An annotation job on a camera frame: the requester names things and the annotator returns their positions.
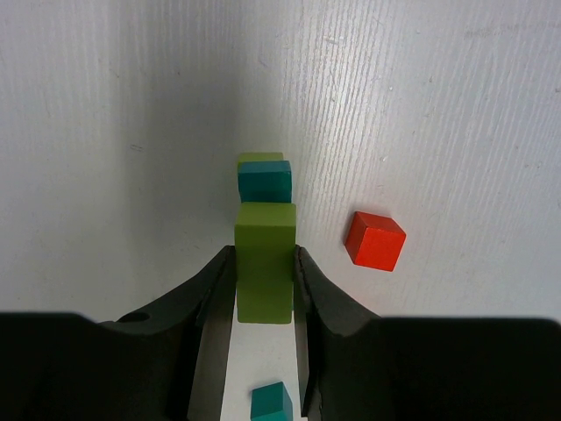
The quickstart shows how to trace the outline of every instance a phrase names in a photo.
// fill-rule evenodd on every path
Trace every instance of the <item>block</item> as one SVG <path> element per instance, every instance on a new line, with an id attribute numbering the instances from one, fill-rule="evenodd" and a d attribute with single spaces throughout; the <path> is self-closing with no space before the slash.
<path id="1" fill-rule="evenodd" d="M 344 245 L 355 265 L 392 272 L 405 237 L 393 219 L 355 212 Z"/>
<path id="2" fill-rule="evenodd" d="M 244 162 L 261 162 L 261 161 L 284 161 L 282 152 L 245 152 L 238 156 L 239 167 Z"/>
<path id="3" fill-rule="evenodd" d="M 244 162 L 238 171 L 243 202 L 292 202 L 292 173 L 288 161 Z"/>
<path id="4" fill-rule="evenodd" d="M 253 390 L 251 420 L 293 421 L 292 402 L 283 382 Z"/>
<path id="5" fill-rule="evenodd" d="M 237 306 L 241 323 L 292 321 L 296 206 L 242 203 L 235 232 Z"/>

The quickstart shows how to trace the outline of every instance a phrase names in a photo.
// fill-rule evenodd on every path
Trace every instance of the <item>rectangular green block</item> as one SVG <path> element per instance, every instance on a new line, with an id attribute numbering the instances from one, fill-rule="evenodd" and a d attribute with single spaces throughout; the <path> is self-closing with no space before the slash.
<path id="1" fill-rule="evenodd" d="M 238 156 L 238 170 L 244 162 L 284 161 L 282 152 L 245 152 Z"/>
<path id="2" fill-rule="evenodd" d="M 235 228 L 238 321 L 292 320 L 296 206 L 242 203 Z"/>

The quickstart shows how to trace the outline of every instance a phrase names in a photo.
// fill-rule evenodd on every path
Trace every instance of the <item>toy block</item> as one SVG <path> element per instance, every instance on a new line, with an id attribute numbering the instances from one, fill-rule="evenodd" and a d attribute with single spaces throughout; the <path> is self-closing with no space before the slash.
<path id="1" fill-rule="evenodd" d="M 405 237 L 393 219 L 355 212 L 344 245 L 355 265 L 392 272 Z"/>
<path id="2" fill-rule="evenodd" d="M 244 162 L 238 171 L 238 189 L 242 203 L 290 203 L 292 201 L 290 162 Z"/>
<path id="3" fill-rule="evenodd" d="M 238 321 L 290 323 L 296 206 L 242 203 L 234 237 Z"/>
<path id="4" fill-rule="evenodd" d="M 292 402 L 283 382 L 254 389 L 252 421 L 293 421 Z"/>
<path id="5" fill-rule="evenodd" d="M 244 162 L 262 162 L 262 161 L 284 161 L 282 152 L 245 152 L 238 156 L 239 167 Z"/>

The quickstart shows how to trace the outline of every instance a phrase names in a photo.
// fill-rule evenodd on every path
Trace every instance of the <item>red cube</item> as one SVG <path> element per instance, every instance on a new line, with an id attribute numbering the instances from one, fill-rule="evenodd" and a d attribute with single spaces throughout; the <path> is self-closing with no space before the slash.
<path id="1" fill-rule="evenodd" d="M 355 212 L 344 245 L 355 265 L 392 272 L 405 237 L 393 219 Z"/>

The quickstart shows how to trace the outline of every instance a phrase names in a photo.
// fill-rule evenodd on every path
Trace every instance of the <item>olive green block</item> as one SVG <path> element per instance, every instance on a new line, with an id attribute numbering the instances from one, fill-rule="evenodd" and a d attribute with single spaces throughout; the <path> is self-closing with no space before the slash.
<path id="1" fill-rule="evenodd" d="M 292 320 L 296 206 L 242 203 L 235 228 L 238 321 Z"/>
<path id="2" fill-rule="evenodd" d="M 282 152 L 245 152 L 238 156 L 239 167 L 244 162 L 262 162 L 262 161 L 284 161 Z"/>

